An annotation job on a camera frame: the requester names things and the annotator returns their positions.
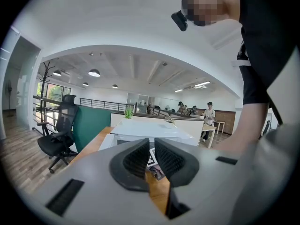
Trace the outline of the long black metal railing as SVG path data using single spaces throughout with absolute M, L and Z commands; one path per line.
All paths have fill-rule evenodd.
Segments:
M 136 104 L 130 105 L 125 103 L 117 103 L 110 101 L 102 101 L 88 98 L 80 98 L 79 105 L 91 108 L 106 109 L 111 111 L 124 112 L 131 108 L 133 112 L 137 111 Z

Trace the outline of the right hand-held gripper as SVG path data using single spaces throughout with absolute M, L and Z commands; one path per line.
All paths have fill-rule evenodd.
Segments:
M 150 171 L 154 178 L 162 180 L 165 174 L 162 172 L 155 156 L 155 148 L 150 149 L 150 157 L 147 163 L 147 171 Z

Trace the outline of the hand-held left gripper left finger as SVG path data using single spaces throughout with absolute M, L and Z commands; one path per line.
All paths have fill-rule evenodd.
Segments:
M 56 225 L 163 225 L 149 195 L 147 138 L 93 152 L 47 180 L 34 197 Z

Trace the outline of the white partition panel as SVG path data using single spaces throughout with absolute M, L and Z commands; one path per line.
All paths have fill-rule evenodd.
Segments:
M 125 118 L 124 113 L 111 112 L 110 127 L 115 127 Z M 131 118 L 136 121 L 150 122 L 166 122 L 165 116 L 154 116 L 147 114 L 135 114 Z M 184 117 L 172 117 L 174 126 L 180 128 L 184 132 L 188 133 L 196 140 L 196 145 L 200 142 L 200 135 L 202 133 L 204 120 L 199 118 L 184 118 Z

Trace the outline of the black standing fan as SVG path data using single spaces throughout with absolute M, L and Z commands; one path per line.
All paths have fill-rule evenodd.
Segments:
M 7 117 L 10 118 L 10 117 L 13 117 L 13 115 L 11 114 L 11 103 L 10 103 L 10 100 L 11 100 L 11 93 L 12 93 L 12 85 L 11 85 L 11 81 L 8 80 L 7 83 L 6 83 L 6 97 L 8 98 L 8 115 Z

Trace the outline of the green spiky potted plant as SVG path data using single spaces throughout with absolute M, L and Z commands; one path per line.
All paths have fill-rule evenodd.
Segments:
M 133 115 L 134 115 L 134 106 L 128 105 L 124 111 L 124 118 L 131 119 Z

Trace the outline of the black railing with wooden handrail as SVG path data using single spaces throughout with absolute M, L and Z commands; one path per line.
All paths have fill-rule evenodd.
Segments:
M 49 133 L 56 133 L 56 124 L 59 116 L 59 107 L 61 102 L 51 100 L 45 97 L 33 96 L 33 129 L 45 135 L 46 132 L 42 126 L 38 126 L 40 122 L 48 122 L 46 128 Z

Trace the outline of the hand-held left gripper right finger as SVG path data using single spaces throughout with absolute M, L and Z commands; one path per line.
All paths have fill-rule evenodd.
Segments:
M 155 156 L 170 182 L 166 216 L 173 224 L 230 225 L 249 177 L 249 152 L 203 149 L 156 138 Z

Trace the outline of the person's black shirt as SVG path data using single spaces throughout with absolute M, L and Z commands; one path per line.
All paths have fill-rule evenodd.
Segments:
M 267 104 L 267 89 L 300 44 L 294 19 L 300 0 L 240 0 L 243 44 L 237 56 L 242 74 L 243 104 Z

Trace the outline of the small white-legged desk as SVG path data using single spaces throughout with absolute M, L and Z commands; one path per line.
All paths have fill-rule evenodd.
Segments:
M 224 121 L 216 120 L 216 121 L 214 121 L 214 125 L 216 126 L 216 133 L 217 134 L 219 133 L 219 131 L 221 131 L 221 133 L 223 133 L 224 128 L 225 128 L 225 122 Z

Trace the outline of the green partition panel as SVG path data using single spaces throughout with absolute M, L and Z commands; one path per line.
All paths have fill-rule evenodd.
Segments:
M 73 123 L 73 137 L 77 152 L 81 152 L 111 122 L 111 111 L 78 106 Z

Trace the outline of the person's right forearm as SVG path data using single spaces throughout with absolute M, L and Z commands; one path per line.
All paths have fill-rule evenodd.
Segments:
M 235 132 L 214 149 L 241 153 L 249 145 L 256 143 L 263 129 L 268 109 L 268 103 L 243 105 Z

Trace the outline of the black stair railing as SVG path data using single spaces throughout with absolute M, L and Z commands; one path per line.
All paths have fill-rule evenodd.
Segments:
M 159 109 L 157 106 L 148 106 L 147 114 L 153 115 L 153 116 L 161 116 L 161 117 L 170 116 L 170 117 L 173 117 L 173 118 L 189 118 L 189 116 L 187 116 L 187 115 L 172 112 L 172 111 L 169 111 L 169 110 Z

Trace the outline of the black mesh office chair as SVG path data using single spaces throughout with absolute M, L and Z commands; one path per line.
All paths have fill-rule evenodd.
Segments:
M 40 149 L 49 158 L 55 158 L 48 170 L 54 173 L 53 167 L 60 160 L 68 165 L 66 157 L 76 156 L 70 147 L 74 143 L 73 123 L 78 112 L 78 105 L 75 104 L 75 95 L 64 95 L 59 106 L 58 120 L 56 122 L 56 133 L 50 134 L 47 125 L 49 122 L 40 122 L 37 125 L 42 127 L 43 136 L 37 140 Z

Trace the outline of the white microwave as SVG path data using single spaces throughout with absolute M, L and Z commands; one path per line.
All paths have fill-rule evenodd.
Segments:
M 165 138 L 172 141 L 197 146 L 196 139 L 182 129 L 165 121 L 148 122 L 133 119 L 122 119 L 117 126 L 105 136 L 99 150 L 112 148 L 121 143 L 148 138 L 150 146 L 154 146 L 155 138 Z

